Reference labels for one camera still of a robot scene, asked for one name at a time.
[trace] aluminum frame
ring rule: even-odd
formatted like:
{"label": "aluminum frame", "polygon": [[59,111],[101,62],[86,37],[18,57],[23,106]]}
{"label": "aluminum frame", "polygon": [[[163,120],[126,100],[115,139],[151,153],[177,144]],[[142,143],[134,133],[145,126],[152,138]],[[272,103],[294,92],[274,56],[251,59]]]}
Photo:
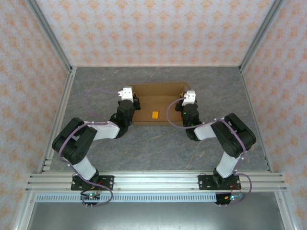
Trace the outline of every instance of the aluminum frame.
{"label": "aluminum frame", "polygon": [[37,18],[39,24],[41,25],[42,30],[45,32],[48,40],[50,41],[54,51],[57,53],[58,57],[61,60],[62,65],[68,71],[71,70],[71,65],[68,58],[66,57],[61,45],[59,44],[56,36],[54,35],[49,23],[47,22],[42,10],[40,9],[36,0],[25,0],[33,12],[34,16]]}
{"label": "aluminum frame", "polygon": [[[197,193],[199,190],[198,175],[212,172],[202,171],[107,171],[101,175],[115,177],[113,190],[118,193]],[[243,172],[253,182],[253,192],[286,191],[282,173],[268,171]],[[32,174],[26,192],[76,192],[71,191],[73,172],[44,172]],[[249,191],[249,181],[240,176],[242,192]],[[207,192],[230,192],[230,190],[208,190]]]}
{"label": "aluminum frame", "polygon": [[58,105],[57,114],[53,121],[53,128],[51,130],[50,138],[49,138],[46,150],[44,152],[44,157],[40,163],[38,173],[50,170],[50,165],[51,165],[52,157],[54,154],[54,150],[51,147],[52,141],[60,132],[61,124],[64,118],[66,106],[67,106],[67,102],[69,99],[69,95],[71,93],[71,88],[72,88],[73,80],[75,77],[75,73],[76,73],[76,69],[72,69],[72,72],[68,72],[64,90],[62,92],[61,100]]}
{"label": "aluminum frame", "polygon": [[248,66],[248,63],[251,61],[252,57],[256,53],[256,50],[261,43],[262,39],[264,38],[266,32],[268,31],[270,25],[272,24],[273,20],[275,19],[276,15],[279,12],[279,9],[281,8],[282,4],[284,3],[284,0],[275,0],[275,2],[272,4],[267,16],[265,17],[263,23],[261,24],[254,40],[250,44],[248,51],[246,52],[241,65],[239,66],[239,69],[241,72],[243,72],[246,67]]}
{"label": "aluminum frame", "polygon": [[[145,193],[186,193],[197,195],[203,193],[199,190],[198,175],[200,173],[212,174],[201,171],[108,171],[101,174],[115,176],[115,194],[145,194]],[[299,226],[291,206],[290,196],[282,173],[269,171],[250,171],[247,174],[253,182],[252,192],[275,192],[278,207],[281,212],[283,224],[286,230],[299,230]],[[36,197],[40,194],[62,193],[75,194],[80,191],[71,191],[73,172],[43,172],[30,176],[26,196],[22,208],[18,214],[14,230],[27,229],[33,212]],[[248,192],[249,182],[240,176],[242,192]],[[207,192],[228,192],[229,190],[208,190]]]}

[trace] yellow block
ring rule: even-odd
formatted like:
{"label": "yellow block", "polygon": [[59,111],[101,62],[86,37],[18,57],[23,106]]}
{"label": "yellow block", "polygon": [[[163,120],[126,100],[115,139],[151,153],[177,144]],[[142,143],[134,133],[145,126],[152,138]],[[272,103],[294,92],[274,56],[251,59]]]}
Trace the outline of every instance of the yellow block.
{"label": "yellow block", "polygon": [[159,112],[153,111],[153,119],[158,119]]}

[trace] cardboard box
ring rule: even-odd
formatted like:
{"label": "cardboard box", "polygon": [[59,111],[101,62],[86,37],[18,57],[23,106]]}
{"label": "cardboard box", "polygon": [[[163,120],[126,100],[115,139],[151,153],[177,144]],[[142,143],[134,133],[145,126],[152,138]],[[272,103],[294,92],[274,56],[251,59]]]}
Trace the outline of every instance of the cardboard box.
{"label": "cardboard box", "polygon": [[[170,125],[166,118],[168,106],[178,99],[180,94],[191,89],[187,82],[148,83],[131,86],[141,104],[141,110],[135,111],[133,116],[133,124],[139,126]],[[181,112],[176,112],[175,106],[176,104],[170,108],[169,118],[176,125],[182,125]],[[157,119],[153,119],[154,111],[159,113]]]}

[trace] wall panel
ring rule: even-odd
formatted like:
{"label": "wall panel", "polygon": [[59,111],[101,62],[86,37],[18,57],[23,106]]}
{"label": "wall panel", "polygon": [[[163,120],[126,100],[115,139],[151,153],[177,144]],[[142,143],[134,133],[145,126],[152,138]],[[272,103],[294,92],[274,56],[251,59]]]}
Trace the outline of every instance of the wall panel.
{"label": "wall panel", "polygon": [[67,72],[25,0],[2,0],[0,24],[0,229],[11,230]]}
{"label": "wall panel", "polygon": [[238,66],[273,2],[38,1],[79,66]]}
{"label": "wall panel", "polygon": [[307,4],[286,1],[244,73],[277,172],[307,226]]}

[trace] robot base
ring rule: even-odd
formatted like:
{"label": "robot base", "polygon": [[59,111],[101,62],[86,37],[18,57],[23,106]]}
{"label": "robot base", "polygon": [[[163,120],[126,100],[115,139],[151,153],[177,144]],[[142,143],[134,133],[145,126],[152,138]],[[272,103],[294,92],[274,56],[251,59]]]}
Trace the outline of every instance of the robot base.
{"label": "robot base", "polygon": [[220,187],[213,180],[213,175],[199,175],[198,176],[198,185],[200,190],[231,190],[231,184],[241,188],[239,176],[231,176],[229,180],[220,184]]}
{"label": "robot base", "polygon": [[[113,184],[114,184],[114,176],[103,176],[100,175],[98,177],[98,183],[108,187],[109,189],[113,190]],[[104,188],[98,187],[98,186],[92,186],[90,184],[87,184],[84,182],[79,176],[73,176],[72,177],[72,183],[71,183],[71,190],[72,191],[88,191],[88,190],[106,190]]]}

